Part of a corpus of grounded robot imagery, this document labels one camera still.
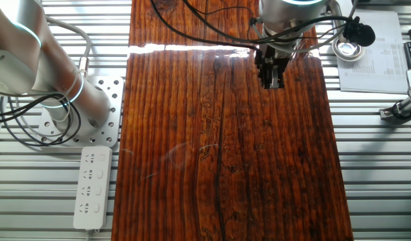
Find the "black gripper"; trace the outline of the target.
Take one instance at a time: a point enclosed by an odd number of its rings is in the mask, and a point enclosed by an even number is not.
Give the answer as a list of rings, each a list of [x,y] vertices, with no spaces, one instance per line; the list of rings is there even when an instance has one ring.
[[[270,89],[270,86],[275,89],[284,88],[284,71],[292,58],[292,54],[277,50],[268,44],[260,44],[258,49],[261,54],[256,55],[254,63],[256,68],[259,69],[258,77],[261,86],[264,89]],[[267,68],[262,69],[263,65],[270,62],[274,66],[272,71]]]

